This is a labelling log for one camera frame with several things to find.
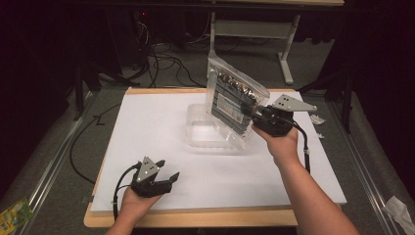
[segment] white board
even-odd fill
[[[300,99],[297,92],[284,93]],[[273,103],[281,94],[271,92],[268,103]],[[145,156],[154,162],[165,160],[157,180],[180,172],[171,193],[164,195],[152,210],[288,206],[290,201],[279,170],[265,141],[258,135],[254,135],[245,152],[200,149],[187,144],[187,108],[204,102],[204,93],[125,95],[91,211],[113,209],[111,202],[119,178]],[[335,203],[346,203],[308,113],[296,112],[294,119],[308,136],[311,175]],[[299,155],[303,163],[302,145],[299,133]],[[121,185],[129,184],[132,174],[127,174]],[[123,189],[118,192],[119,200],[122,194]]]

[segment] table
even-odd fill
[[[130,89],[130,94],[177,94],[177,93],[205,93],[205,89]],[[102,179],[102,164],[93,195],[96,195],[99,181]],[[89,204],[84,217],[88,227],[109,227],[114,218],[111,211],[92,211]],[[140,227],[243,227],[243,226],[296,226],[297,221],[289,206],[273,207],[245,207],[227,209],[196,209],[196,210],[163,210],[150,211],[138,224]]]
[[[220,2],[230,3],[264,3],[264,4],[294,4],[299,6],[342,6],[343,0],[221,0]],[[227,21],[217,20],[215,12],[211,13],[210,19],[210,52],[214,52],[215,35],[243,36],[259,38],[280,38],[285,39],[285,47],[278,53],[278,61],[284,75],[286,84],[294,83],[293,77],[288,66],[287,58],[299,26],[300,15],[295,15],[291,22],[249,22],[249,21]]]
[[[82,8],[82,7],[92,7],[92,8],[112,8],[112,7],[121,7],[121,8],[138,8],[138,9],[165,9],[165,10],[187,10],[187,11],[196,11],[196,12],[235,12],[235,13],[292,13],[296,15],[310,13],[310,14],[361,14],[359,10],[352,9],[343,9],[342,5],[344,0],[225,0],[225,1],[216,1],[215,4],[212,4],[209,1],[192,1],[192,2],[172,2],[172,1],[103,1],[103,0],[64,0],[63,3],[70,8]],[[281,54],[280,64],[285,71],[285,77],[290,77],[291,73],[288,69],[286,59],[288,52],[291,47],[292,39],[295,34],[295,27],[289,28],[288,35],[291,39],[287,41],[286,50]],[[82,82],[80,76],[80,67],[76,69],[77,76],[75,77],[76,81],[76,104],[79,111],[79,115],[83,112],[83,97],[82,97]],[[86,81],[89,87],[96,85],[90,80]]]

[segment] dark background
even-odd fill
[[[334,21],[304,16],[296,41],[311,37],[319,43],[337,38],[320,78],[342,70],[350,58],[355,58],[355,63],[348,64],[353,67],[353,89],[392,165],[415,198],[415,184],[411,182],[415,166],[414,3],[346,1],[346,6],[379,9],[381,15],[351,17],[345,22],[343,18]],[[68,11],[54,1],[3,1],[0,9],[2,196],[48,127],[68,107],[66,96],[73,87],[76,61],[91,55],[76,43],[93,41],[96,34],[85,34],[87,30],[74,33],[76,24],[84,22],[71,22]],[[200,16],[194,13],[151,13],[154,32],[179,46],[186,40],[186,29],[195,33],[201,30],[196,26]],[[100,46],[110,51],[106,58],[114,59],[107,67],[114,66],[116,71],[124,62],[114,42],[105,36],[111,32],[103,13],[98,11],[96,16],[101,16],[94,18],[101,27],[95,32],[107,40]]]

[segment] gray floor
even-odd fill
[[[243,45],[234,50],[235,41],[223,41],[217,44],[216,52],[219,57],[227,61],[236,69],[246,73],[262,83],[267,88],[300,88],[313,81],[326,57],[331,43],[312,45],[310,41],[294,43],[289,56],[289,65],[295,84],[286,86],[282,73],[276,60],[277,48],[281,48],[281,41],[272,41],[263,45],[263,40],[244,39]],[[185,51],[174,47],[168,49],[166,45],[156,51],[172,55],[181,59],[183,65],[190,71],[192,78],[206,84],[208,48],[197,44],[188,46]],[[160,61],[160,68],[168,68],[171,61]],[[177,65],[160,70],[156,85],[178,86],[176,77]],[[178,74],[181,82],[191,84],[184,70]],[[151,83],[146,74],[140,77],[144,87]],[[33,156],[16,178],[6,196],[0,202],[3,210],[21,197],[28,197],[35,193],[37,183],[42,179],[45,170],[57,157],[57,153],[64,155],[61,164],[58,164],[56,178],[51,179],[51,188],[47,188],[38,202],[32,202],[36,207],[37,215],[31,221],[31,226],[20,230],[18,234],[104,234],[106,229],[87,228],[83,225],[83,217],[87,207],[93,185],[75,174],[69,164],[69,149],[60,149],[73,127],[82,128],[93,116],[100,114],[114,104],[121,101],[126,88],[113,84],[104,84],[101,92],[89,97],[89,110],[80,121],[73,121],[75,106],[73,96],[69,97],[71,106],[49,129]],[[414,202],[410,199],[400,180],[376,141],[376,136],[367,123],[359,107],[358,100],[353,97],[353,111],[351,113],[351,135],[344,134],[338,124],[336,107],[338,104],[328,104],[320,96],[321,91],[305,95],[304,100],[315,104],[319,110],[318,115],[328,120],[322,125],[315,126],[318,133],[325,138],[321,140],[332,167],[345,192],[348,203],[342,206],[344,212],[350,217],[362,234],[403,234],[402,230],[391,222],[383,212],[376,210],[392,195],[396,195],[409,208],[412,218],[415,216]],[[96,179],[102,159],[105,155],[108,141],[115,124],[118,109],[115,108],[101,118],[105,125],[89,126],[80,136],[73,148],[73,159],[85,175]],[[175,230],[163,231],[171,234]],[[159,231],[143,231],[142,234],[160,234]]]

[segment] cable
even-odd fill
[[[116,104],[111,106],[109,109],[103,111],[102,113],[100,113],[98,116],[94,116],[94,118],[89,121],[83,128],[81,131],[79,131],[79,133],[76,135],[76,137],[74,138],[72,144],[70,145],[70,150],[69,150],[69,161],[70,161],[70,165],[72,166],[73,170],[76,172],[76,174],[78,174],[81,178],[85,179],[86,181],[90,182],[91,184],[95,184],[95,181],[88,178],[87,176],[85,176],[84,174],[82,174],[75,166],[74,162],[73,162],[73,148],[76,144],[76,141],[79,139],[79,137],[82,135],[83,132],[85,132],[85,130],[97,119],[100,120],[101,116],[106,114],[107,112],[111,111],[112,109],[120,106],[121,103]]]
[[[200,84],[199,82],[197,82],[197,81],[195,81],[193,78],[192,78],[192,76],[191,76],[191,74],[190,74],[190,72],[189,72],[189,70],[184,66],[184,64],[183,64],[183,62],[180,60],[180,59],[178,59],[177,57],[173,57],[173,56],[170,56],[170,55],[167,55],[167,54],[165,54],[165,53],[159,53],[159,55],[158,56],[156,56],[156,55],[150,55],[150,56],[152,56],[152,57],[156,57],[157,59],[156,59],[156,63],[154,63],[153,64],[153,67],[154,68],[156,68],[157,70],[167,70],[167,69],[170,69],[170,68],[172,68],[174,65],[178,65],[179,66],[179,68],[178,68],[178,70],[176,71],[176,79],[177,79],[177,81],[180,83],[180,84],[182,84],[182,85],[184,85],[184,86],[187,86],[187,87],[195,87],[195,86],[197,86],[197,87],[206,87],[205,85],[202,85],[202,84]],[[171,62],[171,64],[170,65],[168,65],[167,67],[165,67],[165,68],[160,68],[160,62],[162,62],[162,61],[170,61]],[[179,79],[179,76],[178,76],[178,74],[180,73],[180,71],[181,70],[185,70],[186,71],[186,73],[187,73],[187,75],[188,75],[188,78],[189,78],[189,80],[191,80],[193,83],[195,83],[195,85],[190,85],[190,84],[185,84],[185,83],[183,83],[180,79]]]
[[[150,68],[149,68],[149,76],[150,76],[150,79],[152,80],[152,83],[150,83],[149,88],[152,87],[152,86],[154,86],[154,88],[156,88],[156,79],[157,79],[157,76],[159,74],[159,58],[156,56],[155,48],[156,47],[152,47],[153,55],[150,55],[150,56],[153,56],[155,58],[155,60],[156,60],[155,61],[155,64],[156,64],[156,74],[155,74],[155,76],[152,76],[152,72],[150,71]]]
[[[119,185],[121,184],[122,179],[124,179],[125,175],[127,173],[129,173],[129,171],[131,171],[133,169],[138,169],[140,167],[140,165],[141,165],[141,163],[132,165],[128,170],[126,170],[122,174],[122,176],[118,180],[118,183],[116,184],[116,188],[115,188],[115,191],[114,191],[114,197],[113,197],[113,214],[114,214],[114,220],[116,220],[116,218],[118,217],[118,195],[117,195],[117,193],[118,193],[119,189],[125,187],[125,186],[119,187]]]
[[[205,36],[205,34],[208,31],[208,25],[209,25],[209,23],[210,23],[210,14],[207,14],[207,24],[205,26],[204,32],[201,34],[201,36],[198,39],[196,39],[194,41],[186,42],[186,44],[187,45],[190,45],[190,44],[197,43],[197,42],[200,42],[200,41],[203,41],[203,40],[208,39],[209,37],[208,36]]]
[[[229,39],[231,41],[236,41],[236,44],[232,48],[230,48],[230,49],[220,49],[219,47],[216,46],[218,43],[215,43],[214,49],[217,50],[217,51],[221,51],[221,52],[231,52],[231,51],[235,50],[236,48],[238,48],[238,46],[241,43],[240,40],[237,40],[235,37],[221,36],[219,38],[221,38],[221,39]]]
[[[263,46],[271,42],[274,42],[276,40],[276,38],[262,38],[264,40],[263,42],[254,42],[252,38],[249,38],[250,41],[246,41],[244,39],[245,39],[244,37],[238,37],[238,40],[240,41],[241,44],[253,45],[253,46]]]
[[[153,44],[152,46],[154,47],[154,51],[156,53],[156,47],[161,47],[161,46],[164,46],[164,45],[166,45],[167,48],[162,50],[162,51],[159,51],[157,53],[166,53],[166,52],[171,50],[171,43],[167,43],[167,42],[165,42],[165,43],[164,42],[156,43],[156,44]]]
[[[206,49],[210,45],[210,41],[207,41],[207,39],[209,39],[209,37],[202,38],[201,40],[198,40],[198,41],[193,41],[187,45],[195,49]]]
[[[310,168],[310,156],[309,156],[309,149],[308,149],[308,145],[307,145],[307,134],[305,133],[305,131],[299,126],[298,123],[296,123],[295,121],[290,121],[288,119],[282,118],[282,117],[276,117],[279,120],[286,122],[288,124],[290,124],[291,126],[293,126],[295,129],[297,129],[299,132],[301,132],[302,137],[304,138],[304,167],[305,169],[308,171],[308,173],[311,173],[311,168]]]
[[[149,41],[151,39],[150,32],[147,26],[140,22],[140,19],[136,13],[132,13],[132,19],[134,21],[134,31],[135,31],[135,41],[137,42],[137,57],[138,57],[138,64],[141,66],[141,69],[134,73],[129,77],[124,77],[121,74],[114,73],[110,70],[106,70],[105,68],[96,65],[95,63],[89,62],[89,64],[98,71],[102,71],[106,75],[108,75],[111,79],[106,79],[104,77],[99,76],[99,79],[105,81],[107,83],[121,83],[127,86],[140,86],[139,82],[133,82],[133,79],[136,79],[147,72],[150,68],[150,64],[148,61],[148,54],[150,50]]]

